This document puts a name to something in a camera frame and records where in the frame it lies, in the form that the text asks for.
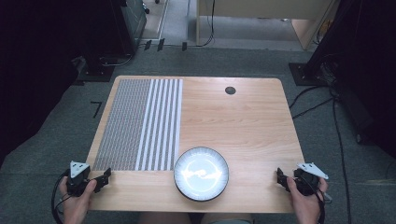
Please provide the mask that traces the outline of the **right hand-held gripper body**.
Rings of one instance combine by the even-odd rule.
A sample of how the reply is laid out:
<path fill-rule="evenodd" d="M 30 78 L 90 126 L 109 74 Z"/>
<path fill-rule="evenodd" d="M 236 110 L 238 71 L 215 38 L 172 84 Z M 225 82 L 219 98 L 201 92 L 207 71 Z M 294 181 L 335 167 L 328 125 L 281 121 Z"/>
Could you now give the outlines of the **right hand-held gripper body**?
<path fill-rule="evenodd" d="M 321 178 L 327 180 L 329 178 L 321 169 L 313 162 L 298 163 L 297 169 L 293 171 L 297 190 L 304 196 L 313 195 L 318 191 L 318 183 Z"/>

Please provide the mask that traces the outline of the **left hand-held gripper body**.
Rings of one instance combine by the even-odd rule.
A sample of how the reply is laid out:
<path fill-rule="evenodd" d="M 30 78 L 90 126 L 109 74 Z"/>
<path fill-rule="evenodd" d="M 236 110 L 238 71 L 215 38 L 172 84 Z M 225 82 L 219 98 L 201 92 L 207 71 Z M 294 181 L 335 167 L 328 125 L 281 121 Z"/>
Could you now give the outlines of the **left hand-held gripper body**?
<path fill-rule="evenodd" d="M 73 197 L 79 197 L 87 188 L 91 167 L 88 163 L 71 161 L 69 175 L 66 181 L 66 192 Z"/>

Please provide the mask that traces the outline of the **person's left hand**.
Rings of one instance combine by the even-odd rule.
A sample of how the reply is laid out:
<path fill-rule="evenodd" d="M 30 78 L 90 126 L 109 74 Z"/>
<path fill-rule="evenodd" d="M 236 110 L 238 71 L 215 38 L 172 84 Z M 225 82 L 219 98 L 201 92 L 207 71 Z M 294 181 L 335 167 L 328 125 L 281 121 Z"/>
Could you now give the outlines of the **person's left hand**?
<path fill-rule="evenodd" d="M 71 197 L 67 194 L 66 183 L 67 177 L 64 176 L 59 185 L 59 190 L 64 200 L 64 224 L 82 224 L 91 206 L 91 196 L 96 187 L 96 181 L 90 181 L 83 194 L 79 197 Z"/>

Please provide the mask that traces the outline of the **person's right hand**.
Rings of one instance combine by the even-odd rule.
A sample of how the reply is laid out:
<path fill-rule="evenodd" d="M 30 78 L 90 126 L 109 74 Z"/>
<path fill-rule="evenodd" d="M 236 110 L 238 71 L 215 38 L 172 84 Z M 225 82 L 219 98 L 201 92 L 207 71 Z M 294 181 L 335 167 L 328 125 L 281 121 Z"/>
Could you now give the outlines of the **person's right hand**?
<path fill-rule="evenodd" d="M 324 202 L 323 193 L 327 191 L 328 184 L 324 178 L 319 179 L 318 192 L 310 196 L 304 196 L 297 190 L 292 177 L 287 178 L 290 189 L 290 201 L 298 224 L 318 224 L 320 217 L 319 202 Z"/>

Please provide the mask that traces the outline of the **grey striped placemat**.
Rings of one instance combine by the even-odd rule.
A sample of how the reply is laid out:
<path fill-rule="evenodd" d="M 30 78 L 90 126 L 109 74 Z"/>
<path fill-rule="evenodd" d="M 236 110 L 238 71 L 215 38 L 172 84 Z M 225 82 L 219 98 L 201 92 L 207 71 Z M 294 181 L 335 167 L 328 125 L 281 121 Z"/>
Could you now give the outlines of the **grey striped placemat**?
<path fill-rule="evenodd" d="M 178 157 L 183 81 L 122 79 L 93 168 L 171 171 Z"/>

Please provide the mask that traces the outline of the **black floor tape mark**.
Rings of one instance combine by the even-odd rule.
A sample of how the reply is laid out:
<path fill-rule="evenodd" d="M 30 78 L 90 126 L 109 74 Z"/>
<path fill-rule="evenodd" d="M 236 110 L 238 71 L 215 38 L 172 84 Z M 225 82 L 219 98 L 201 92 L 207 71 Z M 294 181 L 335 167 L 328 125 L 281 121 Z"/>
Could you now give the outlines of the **black floor tape mark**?
<path fill-rule="evenodd" d="M 90 101 L 90 103 L 91 103 L 92 105 L 95 105 L 95 106 L 96 106 L 95 111 L 94 111 L 94 114 L 93 114 L 93 116 L 92 116 L 92 118 L 95 119 L 95 118 L 97 117 L 97 115 L 98 115 L 100 109 L 101 109 L 101 106 L 102 106 L 102 103 L 103 103 L 103 102 L 99 102 L 99 101 Z"/>

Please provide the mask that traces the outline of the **white plate with dark rim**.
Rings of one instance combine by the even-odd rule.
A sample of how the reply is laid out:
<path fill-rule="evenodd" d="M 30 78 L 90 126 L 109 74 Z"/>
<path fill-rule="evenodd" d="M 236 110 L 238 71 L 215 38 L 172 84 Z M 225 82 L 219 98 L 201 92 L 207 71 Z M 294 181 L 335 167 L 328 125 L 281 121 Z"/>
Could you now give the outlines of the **white plate with dark rim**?
<path fill-rule="evenodd" d="M 214 149 L 194 147 L 184 152 L 174 167 L 174 181 L 179 192 L 196 202 L 214 200 L 229 182 L 227 161 Z"/>

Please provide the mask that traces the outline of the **black stand base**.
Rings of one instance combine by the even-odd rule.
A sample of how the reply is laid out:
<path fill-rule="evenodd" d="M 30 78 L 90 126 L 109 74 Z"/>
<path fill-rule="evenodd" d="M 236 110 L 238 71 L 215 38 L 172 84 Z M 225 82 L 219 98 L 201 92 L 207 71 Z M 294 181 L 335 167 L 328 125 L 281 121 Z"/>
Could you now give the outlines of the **black stand base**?
<path fill-rule="evenodd" d="M 78 71 L 78 77 L 75 80 L 75 85 L 84 85 L 86 82 L 109 82 L 114 67 L 102 65 L 94 59 L 85 59 L 79 56 L 71 61 Z"/>
<path fill-rule="evenodd" d="M 289 63 L 289 69 L 297 86 L 328 85 L 320 67 L 311 66 L 308 63 Z"/>

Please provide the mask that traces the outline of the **dark curtain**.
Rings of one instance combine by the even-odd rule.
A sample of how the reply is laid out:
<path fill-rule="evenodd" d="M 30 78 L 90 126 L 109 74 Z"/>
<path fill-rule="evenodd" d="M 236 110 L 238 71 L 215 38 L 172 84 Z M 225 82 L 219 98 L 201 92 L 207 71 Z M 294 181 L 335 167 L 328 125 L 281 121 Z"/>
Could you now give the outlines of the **dark curtain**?
<path fill-rule="evenodd" d="M 360 140 L 396 159 L 396 0 L 341 0 L 317 55 Z"/>
<path fill-rule="evenodd" d="M 78 71 L 78 56 L 105 65 L 120 0 L 0 0 L 0 168 L 41 128 Z"/>

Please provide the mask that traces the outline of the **dark green cabinet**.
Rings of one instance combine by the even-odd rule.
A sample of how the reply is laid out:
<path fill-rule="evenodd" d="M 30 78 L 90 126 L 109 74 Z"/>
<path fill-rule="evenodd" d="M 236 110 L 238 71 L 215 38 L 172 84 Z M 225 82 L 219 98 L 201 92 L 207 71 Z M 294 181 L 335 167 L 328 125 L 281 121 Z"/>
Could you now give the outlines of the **dark green cabinet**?
<path fill-rule="evenodd" d="M 146 5 L 143 0 L 120 0 L 120 8 L 130 37 L 137 46 L 147 23 Z"/>

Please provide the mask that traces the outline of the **light wooden desk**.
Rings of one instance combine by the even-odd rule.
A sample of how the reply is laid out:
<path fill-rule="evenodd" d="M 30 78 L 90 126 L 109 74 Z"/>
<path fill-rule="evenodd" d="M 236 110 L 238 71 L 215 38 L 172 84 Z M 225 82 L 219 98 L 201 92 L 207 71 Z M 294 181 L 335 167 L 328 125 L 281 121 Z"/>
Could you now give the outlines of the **light wooden desk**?
<path fill-rule="evenodd" d="M 339 0 L 196 0 L 195 40 L 203 16 L 291 19 L 302 49 L 308 49 Z"/>

